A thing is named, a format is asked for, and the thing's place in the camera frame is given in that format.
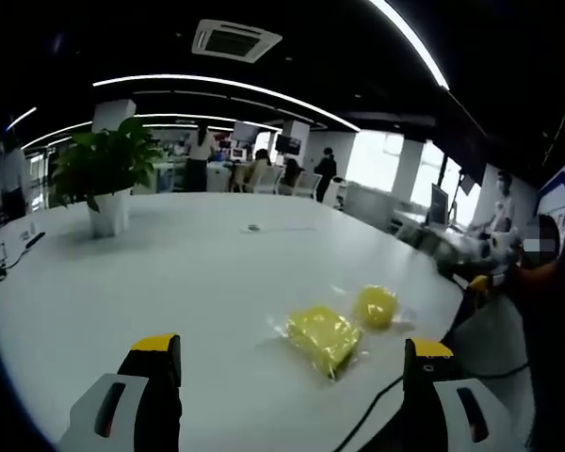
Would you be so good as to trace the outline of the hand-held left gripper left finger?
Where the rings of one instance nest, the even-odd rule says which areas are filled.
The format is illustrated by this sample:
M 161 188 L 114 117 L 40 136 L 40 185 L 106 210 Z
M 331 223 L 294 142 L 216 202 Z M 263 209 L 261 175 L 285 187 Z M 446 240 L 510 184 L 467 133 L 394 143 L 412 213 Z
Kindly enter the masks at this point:
M 181 338 L 136 342 L 115 373 L 102 375 L 72 406 L 59 451 L 177 451 L 182 402 Z

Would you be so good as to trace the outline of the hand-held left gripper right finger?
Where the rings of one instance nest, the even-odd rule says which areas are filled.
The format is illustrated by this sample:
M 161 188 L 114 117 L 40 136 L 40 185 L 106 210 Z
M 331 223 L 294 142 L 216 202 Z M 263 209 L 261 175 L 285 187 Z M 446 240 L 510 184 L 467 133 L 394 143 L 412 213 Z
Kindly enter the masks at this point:
M 463 375 L 444 344 L 405 342 L 402 449 L 512 451 L 508 409 L 479 379 Z

